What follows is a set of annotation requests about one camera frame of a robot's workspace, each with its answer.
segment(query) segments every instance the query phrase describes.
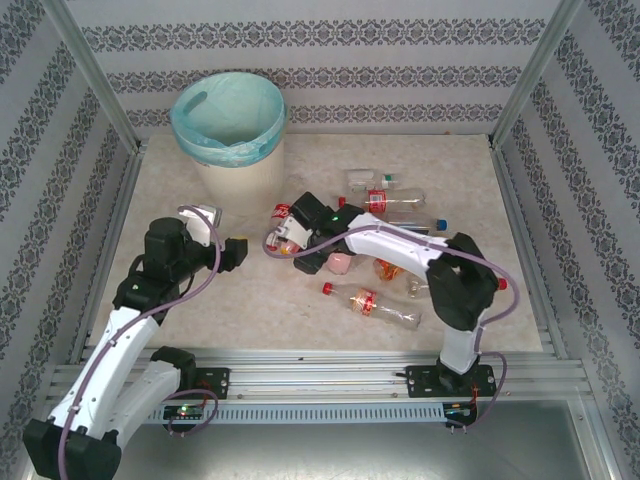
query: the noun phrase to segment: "black mounting plate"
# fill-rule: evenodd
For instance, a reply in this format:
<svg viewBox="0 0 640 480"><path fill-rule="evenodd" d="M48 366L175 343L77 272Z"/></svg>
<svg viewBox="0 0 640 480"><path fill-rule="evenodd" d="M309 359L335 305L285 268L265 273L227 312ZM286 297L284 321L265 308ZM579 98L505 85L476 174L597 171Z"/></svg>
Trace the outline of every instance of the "black mounting plate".
<svg viewBox="0 0 640 480"><path fill-rule="evenodd" d="M196 379L193 388L204 388L216 394L218 400L226 400L229 391L229 377L231 370L228 368L196 368ZM193 400L202 398L202 395L185 395L181 400Z"/></svg>
<svg viewBox="0 0 640 480"><path fill-rule="evenodd" d="M409 398L472 397L474 385L478 397L493 397L496 393L496 378L490 365L475 365L464 375L464 385L454 391L442 384L435 365L410 365L405 376Z"/></svg>

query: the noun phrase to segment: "bottle cap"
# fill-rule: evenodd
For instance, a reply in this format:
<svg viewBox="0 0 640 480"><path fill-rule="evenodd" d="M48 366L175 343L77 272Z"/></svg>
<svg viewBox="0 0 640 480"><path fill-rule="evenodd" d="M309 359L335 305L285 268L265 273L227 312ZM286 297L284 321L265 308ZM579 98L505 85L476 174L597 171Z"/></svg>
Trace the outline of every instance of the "bottle cap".
<svg viewBox="0 0 640 480"><path fill-rule="evenodd" d="M398 183L400 182L398 181L397 175L392 175L390 173L382 174L382 180L380 181L380 184L383 190L394 188Z"/></svg>

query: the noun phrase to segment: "striped wall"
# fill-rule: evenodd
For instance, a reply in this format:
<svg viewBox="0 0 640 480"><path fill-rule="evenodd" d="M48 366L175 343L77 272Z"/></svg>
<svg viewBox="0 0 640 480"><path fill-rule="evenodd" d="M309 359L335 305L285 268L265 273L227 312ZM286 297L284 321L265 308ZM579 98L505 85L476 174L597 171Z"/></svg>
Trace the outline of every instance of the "striped wall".
<svg viewBox="0 0 640 480"><path fill-rule="evenodd" d="M77 335L128 154L37 0L0 1L0 478Z"/></svg>
<svg viewBox="0 0 640 480"><path fill-rule="evenodd" d="M503 146L571 356L640 478L640 1L585 1Z"/></svg>
<svg viewBox="0 0 640 480"><path fill-rule="evenodd" d="M215 72L263 75L290 131L490 133L558 0L69 0L141 137Z"/></svg>

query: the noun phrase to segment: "trash bin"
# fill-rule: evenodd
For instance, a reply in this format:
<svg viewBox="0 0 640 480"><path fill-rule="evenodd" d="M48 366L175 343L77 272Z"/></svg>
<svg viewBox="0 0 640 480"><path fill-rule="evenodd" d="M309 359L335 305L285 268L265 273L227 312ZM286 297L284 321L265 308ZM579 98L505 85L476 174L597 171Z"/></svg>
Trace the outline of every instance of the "trash bin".
<svg viewBox="0 0 640 480"><path fill-rule="evenodd" d="M273 208L284 183L287 123L273 83L251 73L212 75L189 86L169 115L215 205L232 215Z"/></svg>

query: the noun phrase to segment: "speckled floor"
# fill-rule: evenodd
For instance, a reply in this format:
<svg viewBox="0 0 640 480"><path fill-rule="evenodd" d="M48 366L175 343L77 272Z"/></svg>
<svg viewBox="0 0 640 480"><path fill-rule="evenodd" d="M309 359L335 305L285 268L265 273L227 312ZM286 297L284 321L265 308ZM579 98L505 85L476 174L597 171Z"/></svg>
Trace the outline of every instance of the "speckled floor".
<svg viewBox="0 0 640 480"><path fill-rule="evenodd" d="M336 206L343 194L345 168L379 168L400 173L405 185L427 192L429 210L449 222L449 232L471 235L486 258L499 261L518 280L523 302L510 317L491 325L482 348L541 351L540 339L511 230L495 178L485 136L288 135L285 161L289 180L302 182L320 200ZM104 330L111 300L128 267L143 251L149 222L176 215L183 203L210 203L191 160L173 136L151 138L120 237L101 308L93 328L95 344ZM249 256L231 273L218 276L192 301L171 310L149 347L201 348L434 350L442 345L443 324L431 301L422 300L423 321L416 332L357 315L322 295L324 282L359 283L403 298L404 282L382 285L372 259L337 277L322 270L315 276L274 260L259 242L270 209L253 217L223 216L222 238L249 239ZM196 277L201 282L207 272ZM492 311L511 300L499 292Z"/></svg>

